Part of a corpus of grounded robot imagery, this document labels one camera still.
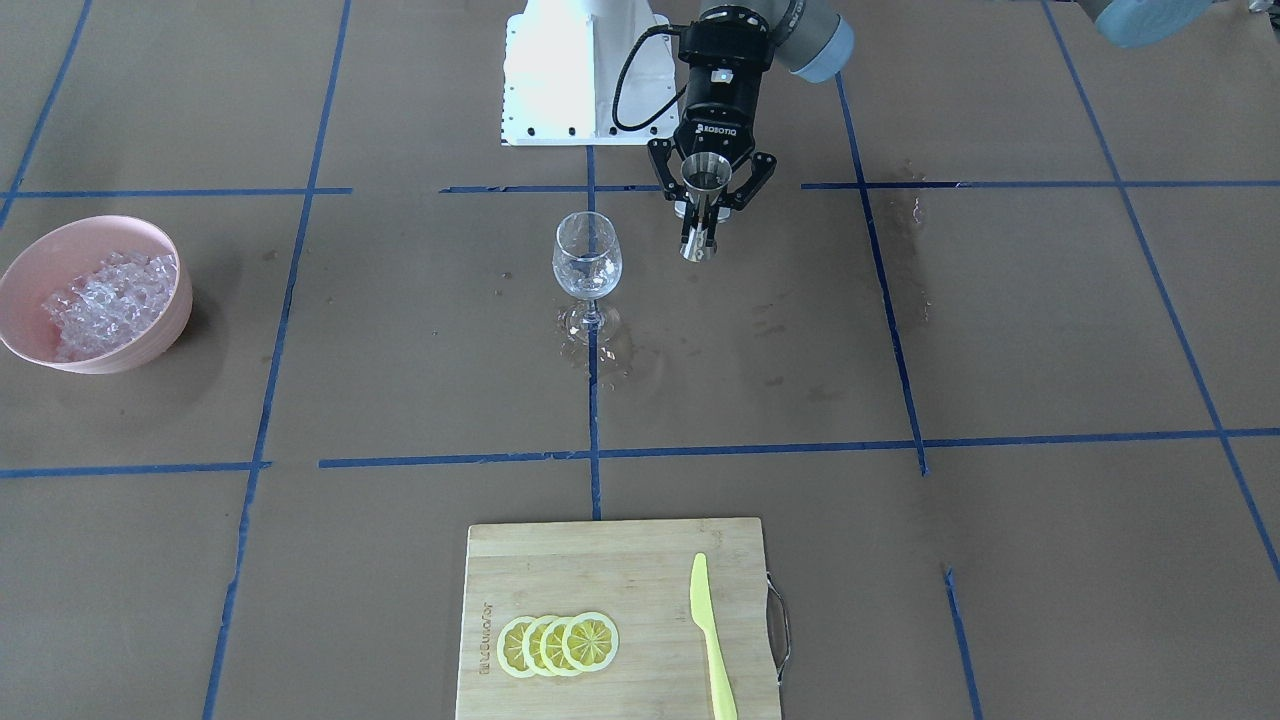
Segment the yellow knife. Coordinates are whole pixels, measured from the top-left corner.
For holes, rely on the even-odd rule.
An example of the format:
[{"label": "yellow knife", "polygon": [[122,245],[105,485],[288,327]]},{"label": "yellow knife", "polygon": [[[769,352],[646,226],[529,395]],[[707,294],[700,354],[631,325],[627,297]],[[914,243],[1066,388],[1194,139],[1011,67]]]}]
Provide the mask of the yellow knife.
[{"label": "yellow knife", "polygon": [[707,579],[707,556],[701,552],[694,556],[694,570],[689,575],[689,609],[694,623],[707,637],[707,674],[712,685],[712,712],[716,714],[716,720],[737,720],[733,689],[728,685],[728,673],[724,670],[724,657],[721,656],[719,637],[716,634],[712,588]]}]

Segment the pink bowl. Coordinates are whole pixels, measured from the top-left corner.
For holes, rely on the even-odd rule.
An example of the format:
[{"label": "pink bowl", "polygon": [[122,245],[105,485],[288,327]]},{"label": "pink bowl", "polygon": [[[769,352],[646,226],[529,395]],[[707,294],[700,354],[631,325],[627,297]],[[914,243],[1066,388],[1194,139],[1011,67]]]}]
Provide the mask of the pink bowl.
[{"label": "pink bowl", "polygon": [[[90,360],[56,363],[59,333],[41,304],[78,275],[97,270],[108,255],[173,254],[178,287],[160,318],[128,343]],[[0,278],[0,340],[23,360],[87,375],[119,373],[155,360],[173,345],[191,316],[191,278],[173,241],[146,220],[100,215],[76,220],[22,251]]]}]

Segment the clear glass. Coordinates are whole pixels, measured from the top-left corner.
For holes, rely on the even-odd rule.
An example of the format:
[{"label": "clear glass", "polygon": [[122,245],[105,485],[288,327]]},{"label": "clear glass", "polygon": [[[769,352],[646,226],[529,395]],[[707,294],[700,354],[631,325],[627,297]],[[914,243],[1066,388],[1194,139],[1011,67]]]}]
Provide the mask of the clear glass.
[{"label": "clear glass", "polygon": [[612,332],[617,311],[598,302],[622,279],[622,246],[613,223],[599,213],[573,213],[556,228],[552,270],[564,292],[579,302],[561,313],[561,327],[580,341],[589,342],[590,331]]}]

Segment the stack of lemon slices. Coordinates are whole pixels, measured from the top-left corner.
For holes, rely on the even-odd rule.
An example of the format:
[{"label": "stack of lemon slices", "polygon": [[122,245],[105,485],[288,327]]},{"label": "stack of lemon slices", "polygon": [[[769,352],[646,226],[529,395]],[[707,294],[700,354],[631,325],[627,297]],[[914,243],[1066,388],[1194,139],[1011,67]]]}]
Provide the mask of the stack of lemon slices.
[{"label": "stack of lemon slices", "polygon": [[613,662],[618,626],[594,611],[572,618],[521,615],[502,629],[498,647],[498,665],[513,678],[573,678]]}]

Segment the wooden cutting board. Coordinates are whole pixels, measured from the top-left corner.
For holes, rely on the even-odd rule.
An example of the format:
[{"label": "wooden cutting board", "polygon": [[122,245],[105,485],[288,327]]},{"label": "wooden cutting board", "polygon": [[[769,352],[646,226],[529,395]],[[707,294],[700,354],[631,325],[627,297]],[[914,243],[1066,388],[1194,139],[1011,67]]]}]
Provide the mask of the wooden cutting board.
[{"label": "wooden cutting board", "polygon": [[[781,720],[758,518],[472,525],[457,720],[712,720],[703,633],[689,616],[696,552],[707,553],[739,717]],[[590,610],[618,626],[604,670],[512,678],[498,665],[511,619]]]}]

